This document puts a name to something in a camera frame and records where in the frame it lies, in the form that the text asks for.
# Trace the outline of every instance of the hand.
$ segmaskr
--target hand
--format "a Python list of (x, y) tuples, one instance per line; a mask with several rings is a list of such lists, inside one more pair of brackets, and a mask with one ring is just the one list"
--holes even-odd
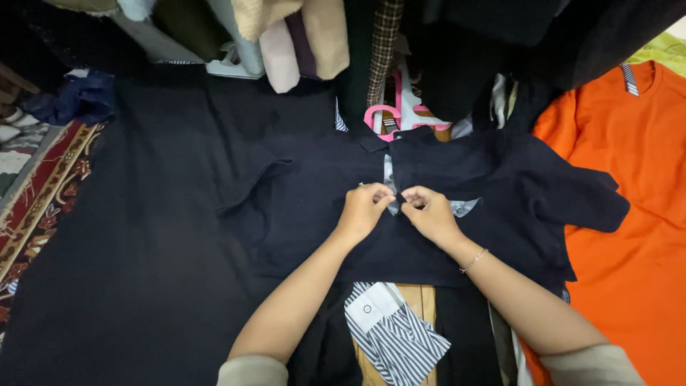
[(424, 237), (445, 250), (451, 243), (466, 240), (455, 222), (453, 209), (441, 193), (423, 186), (414, 186), (401, 193), (405, 197), (401, 209)]
[(383, 210), (393, 201), (393, 191), (382, 183), (370, 183), (348, 191), (334, 233), (357, 245), (371, 233)]

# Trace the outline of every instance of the red rug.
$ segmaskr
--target red rug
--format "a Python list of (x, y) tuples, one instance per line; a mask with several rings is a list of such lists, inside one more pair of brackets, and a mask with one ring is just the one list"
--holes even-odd
[(22, 272), (71, 211), (79, 185), (91, 172), (88, 154), (102, 125), (73, 122), (37, 163), (0, 229), (0, 342)]

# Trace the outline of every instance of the bracelet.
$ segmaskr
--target bracelet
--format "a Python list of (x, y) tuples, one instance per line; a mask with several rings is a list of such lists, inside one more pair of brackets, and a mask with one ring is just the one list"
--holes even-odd
[(478, 255), (476, 255), (476, 257), (474, 258), (474, 260), (472, 260), (472, 262), (469, 263), (469, 265), (467, 266), (467, 268), (465, 268), (465, 269), (460, 268), (460, 272), (461, 272), (461, 273), (467, 272), (467, 270), (470, 269), (471, 266), (474, 265), (474, 263), (476, 263), (477, 261), (479, 261), (479, 259), (480, 259), (483, 255), (486, 254), (486, 252), (488, 252), (488, 249), (484, 249), (483, 252), (481, 252), (481, 253), (479, 253)]

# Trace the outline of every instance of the forearm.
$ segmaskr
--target forearm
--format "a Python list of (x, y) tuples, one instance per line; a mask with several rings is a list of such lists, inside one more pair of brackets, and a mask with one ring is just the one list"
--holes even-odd
[[(464, 268), (484, 249), (464, 239), (445, 250)], [(466, 274), (512, 329), (540, 355), (608, 343), (579, 312), (490, 253), (483, 255)]]
[(258, 307), (228, 358), (260, 354), (288, 362), (354, 247), (335, 232)]

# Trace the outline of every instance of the beige sleeve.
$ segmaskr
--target beige sleeve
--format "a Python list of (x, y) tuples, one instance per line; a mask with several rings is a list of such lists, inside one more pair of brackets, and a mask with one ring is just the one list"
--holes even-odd
[(283, 363), (263, 355), (245, 355), (219, 368), (217, 386), (286, 386), (288, 370)]
[(568, 354), (542, 356), (555, 386), (645, 386), (645, 382), (616, 345), (597, 345)]

